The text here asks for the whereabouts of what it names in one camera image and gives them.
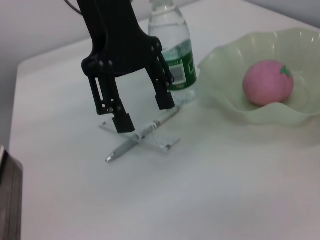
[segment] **glass bowl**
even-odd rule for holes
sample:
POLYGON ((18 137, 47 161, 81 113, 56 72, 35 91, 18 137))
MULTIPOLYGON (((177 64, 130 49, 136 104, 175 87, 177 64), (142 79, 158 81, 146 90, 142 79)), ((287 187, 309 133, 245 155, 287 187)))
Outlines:
POLYGON ((214 49, 199 65, 199 97, 253 124, 296 125, 320 114, 320 34, 305 28, 254 32, 214 49), (276 60, 294 76, 292 96, 260 107, 243 92, 247 70, 263 60, 276 60))

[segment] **white table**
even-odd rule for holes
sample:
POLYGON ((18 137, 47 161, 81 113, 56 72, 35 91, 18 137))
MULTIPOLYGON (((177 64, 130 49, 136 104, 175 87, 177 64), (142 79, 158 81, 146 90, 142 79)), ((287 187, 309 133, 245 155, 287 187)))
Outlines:
MULTIPOLYGON (((196 65, 249 32, 310 28, 239 0, 182 12, 196 65)), ((139 146, 107 164, 124 139, 98 128, 81 70, 90 51, 85 40, 19 66, 10 151, 24 165, 23 240, 319 239, 319 118, 239 125, 195 103, 163 126, 182 138, 169 155, 139 146)), ((145 71, 118 84, 135 121, 157 114, 145 71)))

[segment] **silver pen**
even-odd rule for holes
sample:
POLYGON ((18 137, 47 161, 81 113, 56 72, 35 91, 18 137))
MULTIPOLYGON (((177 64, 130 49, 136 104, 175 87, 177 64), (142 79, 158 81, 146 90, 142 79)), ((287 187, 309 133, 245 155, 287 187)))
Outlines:
POLYGON ((124 144, 114 150, 107 158, 106 162, 109 163, 113 160, 116 160, 129 152, 135 146, 139 145, 141 140, 144 139, 146 136, 151 134, 153 131, 158 129, 162 126, 165 122, 175 116, 178 112, 180 112, 181 107, 175 106, 172 109, 166 110, 157 120, 154 120, 151 124, 146 126, 142 131, 139 133, 134 134, 130 137, 124 144))

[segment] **water bottle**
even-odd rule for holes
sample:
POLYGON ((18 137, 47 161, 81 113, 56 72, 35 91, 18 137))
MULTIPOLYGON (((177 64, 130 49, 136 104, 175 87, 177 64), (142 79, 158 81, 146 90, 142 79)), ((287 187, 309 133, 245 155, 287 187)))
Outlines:
POLYGON ((160 39, 162 54, 174 77, 169 90, 175 104, 196 98, 197 73, 190 40, 190 31, 173 0, 150 0, 149 35, 160 39))

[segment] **green leaf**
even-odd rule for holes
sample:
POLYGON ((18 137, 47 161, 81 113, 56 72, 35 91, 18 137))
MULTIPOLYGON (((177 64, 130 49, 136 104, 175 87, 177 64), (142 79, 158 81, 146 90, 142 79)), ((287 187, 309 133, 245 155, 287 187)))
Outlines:
POLYGON ((288 78, 291 77, 290 71, 287 69, 287 66, 284 65, 283 68, 281 69, 281 74, 286 74, 288 76, 288 78))

